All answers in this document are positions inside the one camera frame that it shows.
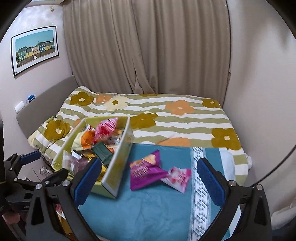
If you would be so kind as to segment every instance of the beige curtain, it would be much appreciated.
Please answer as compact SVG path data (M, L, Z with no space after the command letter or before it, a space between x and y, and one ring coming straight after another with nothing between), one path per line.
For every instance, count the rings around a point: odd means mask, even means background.
M172 93L224 102L226 0L72 0L64 32L75 77L93 91Z
M230 63L226 0L132 0L146 76L156 93L223 104Z
M69 0L63 13L67 53L78 84L95 92L154 93L130 0Z

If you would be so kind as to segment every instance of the headboard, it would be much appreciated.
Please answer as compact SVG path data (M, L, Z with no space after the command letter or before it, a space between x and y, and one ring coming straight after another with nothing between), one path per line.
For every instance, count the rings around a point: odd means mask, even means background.
M65 99L78 87L71 76L49 88L17 113L17 122L28 138L48 118L56 115Z

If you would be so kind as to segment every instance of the screw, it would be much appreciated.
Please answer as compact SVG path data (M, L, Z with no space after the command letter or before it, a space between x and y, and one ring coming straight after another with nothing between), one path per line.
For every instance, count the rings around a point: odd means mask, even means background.
M62 185L63 185L64 187L67 187L67 186L70 185L70 181L69 181L69 180L65 180L65 181L63 181Z
M256 188L257 188L258 190L262 190L262 189L263 189L263 186L262 186L261 184L257 184L257 185L256 185Z
M37 185L36 185L36 189L41 189L42 188L42 184L41 183L38 183Z
M235 186L237 185L237 183L236 183L235 181L233 181L233 180L230 180L230 181L229 181L229 185L230 185L231 187L235 187Z

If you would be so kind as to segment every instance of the picture frame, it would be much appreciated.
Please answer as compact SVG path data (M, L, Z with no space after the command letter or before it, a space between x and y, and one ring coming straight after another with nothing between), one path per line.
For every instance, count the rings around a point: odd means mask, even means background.
M11 38L11 62L14 77L58 55L57 26L36 28Z

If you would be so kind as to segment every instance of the orange flower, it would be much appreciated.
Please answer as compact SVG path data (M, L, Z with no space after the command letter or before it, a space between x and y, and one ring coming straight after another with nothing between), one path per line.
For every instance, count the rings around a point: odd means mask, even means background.
M172 115L184 115L185 113L191 114L194 112L194 108L192 108L185 100L178 100L176 102L167 104L165 108L170 110Z
M233 128L214 128L212 135L214 138L211 143L215 148L226 147L231 150L239 150L242 147Z
M81 121L80 119L75 120L73 123L74 127L76 127L80 123L80 121Z
M213 99L202 99L202 105L207 108L221 108L219 102Z
M106 103L107 101L109 101L112 98L112 95L103 95L103 94L98 94L97 98L96 98L96 103Z
M159 94L144 94L144 95L140 95L140 96L147 97L147 96L157 96L157 95L159 95Z
M161 142L158 142L156 145L160 146L184 146L190 147L190 140L186 137L174 137Z

